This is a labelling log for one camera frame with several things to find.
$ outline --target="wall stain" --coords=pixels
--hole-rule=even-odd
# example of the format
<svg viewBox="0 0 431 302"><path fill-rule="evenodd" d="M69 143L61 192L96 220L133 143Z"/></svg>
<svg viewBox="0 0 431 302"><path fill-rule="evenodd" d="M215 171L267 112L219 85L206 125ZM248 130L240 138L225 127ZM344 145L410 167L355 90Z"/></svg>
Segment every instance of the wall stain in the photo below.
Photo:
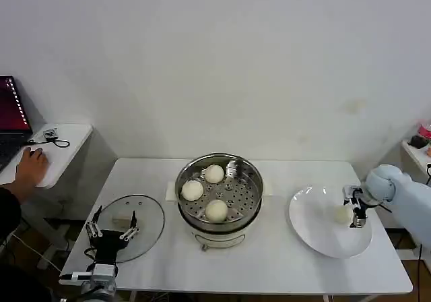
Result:
<svg viewBox="0 0 431 302"><path fill-rule="evenodd" d="M346 115L358 115L366 107L365 98L353 98L340 106L339 110Z"/></svg>
<svg viewBox="0 0 431 302"><path fill-rule="evenodd" d="M310 141L310 136L308 135L300 135L298 138L298 143L299 144L307 144Z"/></svg>

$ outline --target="red object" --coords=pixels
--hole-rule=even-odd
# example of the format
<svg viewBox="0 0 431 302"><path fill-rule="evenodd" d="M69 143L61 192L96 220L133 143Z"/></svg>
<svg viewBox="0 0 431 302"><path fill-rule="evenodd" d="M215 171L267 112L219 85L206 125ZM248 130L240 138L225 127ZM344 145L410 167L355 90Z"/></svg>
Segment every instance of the red object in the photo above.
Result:
<svg viewBox="0 0 431 302"><path fill-rule="evenodd" d="M419 128L419 134L422 137L431 139L431 126L429 123L423 123L421 124L420 128Z"/></svg>

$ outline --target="white table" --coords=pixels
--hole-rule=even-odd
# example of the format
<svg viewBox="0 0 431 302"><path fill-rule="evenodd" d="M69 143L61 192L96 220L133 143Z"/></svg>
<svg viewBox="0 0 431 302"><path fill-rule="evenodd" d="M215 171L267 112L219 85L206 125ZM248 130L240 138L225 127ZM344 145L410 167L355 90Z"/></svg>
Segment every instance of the white table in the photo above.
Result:
<svg viewBox="0 0 431 302"><path fill-rule="evenodd" d="M31 146L32 150L42 148L49 160L49 168L45 178L39 183L38 187L45 189L52 188L65 169L72 161L73 157L78 153L88 136L92 132L91 125L76 125L76 124L46 124L43 125L31 138L35 142L44 142L43 131L55 129L59 136L59 140L67 140L70 146L67 148L59 148L54 144L39 144ZM16 165L20 162L24 148L18 152L11 162L0 172L0 184L10 183L15 180Z"/></svg>
<svg viewBox="0 0 431 302"><path fill-rule="evenodd" d="M243 243L229 249L201 251L175 202L165 201L166 186L188 160L119 159L94 207L129 194L157 199L166 213L159 241L144 256L119 264L119 289L286 295L387 295L412 285L378 216L369 211L370 247L349 260L328 258L309 248L286 222L284 208L306 185L341 188L359 184L347 162L254 161L273 195L264 197L255 227ZM91 264L81 231L62 274L85 271Z"/></svg>
<svg viewBox="0 0 431 302"><path fill-rule="evenodd" d="M431 157L426 154L426 151L429 149L430 145L427 145L421 149L414 148L407 144L407 140L402 141L401 145L404 150L409 154L411 159L417 164L420 170L426 175L427 174L427 164L431 163Z"/></svg>
<svg viewBox="0 0 431 302"><path fill-rule="evenodd" d="M91 125L78 125L78 124L45 124L40 128L31 138L35 142L44 142L43 131L48 129L55 129L59 140L67 140L70 146L66 148L59 148L54 144L37 144L30 146L32 150L42 148L49 160L48 171L44 179L38 184L42 189L52 188L60 176L64 173L65 169L78 153L88 136L92 132ZM16 166L21 160L22 148L11 162L0 172L0 184L11 183L15 180ZM70 247L72 243L68 243L65 239L65 234L69 229L68 225L61 225L57 230L54 229L44 219L44 215L38 211L32 204L24 204L22 206L22 214L27 222L42 233L52 245L44 252L44 257L51 260L58 250L64 250ZM48 263L40 260L38 268L46 269Z"/></svg>

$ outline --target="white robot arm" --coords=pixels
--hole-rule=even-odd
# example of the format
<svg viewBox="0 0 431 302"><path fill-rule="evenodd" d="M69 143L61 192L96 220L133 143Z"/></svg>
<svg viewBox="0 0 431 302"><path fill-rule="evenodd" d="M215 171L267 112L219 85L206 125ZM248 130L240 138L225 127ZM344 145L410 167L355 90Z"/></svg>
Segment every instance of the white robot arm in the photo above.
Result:
<svg viewBox="0 0 431 302"><path fill-rule="evenodd" d="M380 165L360 187L344 187L345 203L354 206L351 227L362 227L366 210L386 203L395 220L421 244L431 248L431 187L416 183L392 165Z"/></svg>

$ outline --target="white bun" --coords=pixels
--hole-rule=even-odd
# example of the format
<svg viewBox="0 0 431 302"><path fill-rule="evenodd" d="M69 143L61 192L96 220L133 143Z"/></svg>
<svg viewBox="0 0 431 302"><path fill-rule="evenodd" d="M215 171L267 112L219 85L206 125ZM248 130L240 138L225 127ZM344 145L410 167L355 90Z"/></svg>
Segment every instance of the white bun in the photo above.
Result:
<svg viewBox="0 0 431 302"><path fill-rule="evenodd" d="M219 165L210 165L205 169L205 180L209 183L223 181L224 169Z"/></svg>
<svg viewBox="0 0 431 302"><path fill-rule="evenodd" d="M205 216L210 222L223 222L228 216L228 206L221 200L212 200L205 208Z"/></svg>
<svg viewBox="0 0 431 302"><path fill-rule="evenodd" d="M187 181L181 189L181 194L187 201L196 201L203 194L203 186L198 181Z"/></svg>

